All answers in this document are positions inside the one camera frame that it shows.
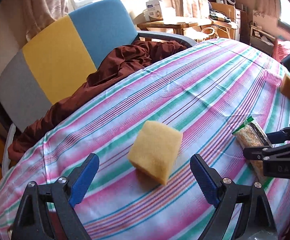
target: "white box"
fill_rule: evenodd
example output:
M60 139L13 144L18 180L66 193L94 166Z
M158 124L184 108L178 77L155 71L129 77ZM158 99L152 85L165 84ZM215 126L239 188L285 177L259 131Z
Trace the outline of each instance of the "white box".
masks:
M149 0L146 2L146 9L149 14L149 20L161 21L163 20L162 8L164 7L161 0Z

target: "tablecloth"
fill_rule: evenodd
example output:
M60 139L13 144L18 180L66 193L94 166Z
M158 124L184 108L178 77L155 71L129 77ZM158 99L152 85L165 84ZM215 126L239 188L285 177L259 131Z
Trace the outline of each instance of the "tablecloth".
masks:
M0 182L0 238L8 239L29 181L52 183L89 153L100 168L75 207L92 239L197 239L214 208L189 168L199 153L221 176L251 185L255 174L231 132L252 115L266 132L290 123L290 100L265 82L263 70L287 70L237 41L205 41L140 70L104 91L48 132ZM183 132L166 186L136 171L126 155L146 120ZM290 180L263 187L279 234L290 222ZM238 218L234 210L224 239Z

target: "silver bolt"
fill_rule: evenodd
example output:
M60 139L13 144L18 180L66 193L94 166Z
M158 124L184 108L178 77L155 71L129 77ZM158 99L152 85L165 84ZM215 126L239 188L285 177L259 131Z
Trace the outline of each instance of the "silver bolt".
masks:
M229 179L229 178L224 178L224 179L223 179L223 182L224 182L225 184L231 184L231 183L232 183L231 179Z
M34 187L35 186L35 181L30 181L28 184L27 184L28 187Z
M65 183L66 181L67 181L67 179L65 177L60 177L58 179L58 182L61 183L61 184Z
M255 182L255 183L254 183L254 186L257 187L257 188L261 188L261 187L262 187L262 184L259 183L259 182Z

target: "clear plastic wrapper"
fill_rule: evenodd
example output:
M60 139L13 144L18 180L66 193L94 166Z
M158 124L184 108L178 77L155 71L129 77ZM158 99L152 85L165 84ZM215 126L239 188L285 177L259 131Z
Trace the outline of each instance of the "clear plastic wrapper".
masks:
M236 137L243 149L252 146L273 147L263 129L252 116L248 117L232 134ZM259 181L263 183L266 179L263 175L263 162L251 160L251 164Z

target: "brown blanket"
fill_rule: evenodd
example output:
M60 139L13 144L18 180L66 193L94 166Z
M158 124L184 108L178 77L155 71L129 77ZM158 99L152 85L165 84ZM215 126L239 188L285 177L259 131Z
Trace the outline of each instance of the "brown blanket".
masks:
M14 140L8 147L9 158L19 161L46 132L55 128L92 98L130 74L184 49L186 47L176 41L135 41L132 45L120 46L112 50L103 60L98 71L90 74L87 82L71 97L54 104L45 117L28 126Z

